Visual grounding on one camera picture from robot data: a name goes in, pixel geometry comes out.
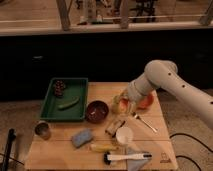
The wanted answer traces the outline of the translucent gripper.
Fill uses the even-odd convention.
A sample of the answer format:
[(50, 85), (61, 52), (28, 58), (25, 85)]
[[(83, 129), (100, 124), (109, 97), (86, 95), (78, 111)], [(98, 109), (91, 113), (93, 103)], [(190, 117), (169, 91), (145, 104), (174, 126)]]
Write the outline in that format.
[(132, 113), (134, 113), (137, 109), (137, 103), (135, 101), (132, 101), (129, 96), (128, 96), (128, 92), (126, 90), (124, 90), (121, 94), (120, 94), (120, 101), (126, 105), (125, 107), (125, 114), (126, 115), (131, 115)]

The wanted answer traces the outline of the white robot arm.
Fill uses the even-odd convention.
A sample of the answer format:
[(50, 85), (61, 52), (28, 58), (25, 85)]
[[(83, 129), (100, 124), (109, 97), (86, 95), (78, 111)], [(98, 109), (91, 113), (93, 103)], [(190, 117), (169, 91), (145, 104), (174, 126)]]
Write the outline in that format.
[(127, 113), (135, 112), (141, 100), (153, 90), (162, 88), (187, 105), (213, 130), (213, 96), (188, 84), (177, 72), (177, 65), (169, 60), (147, 63), (143, 74), (131, 81), (119, 95), (129, 101)]

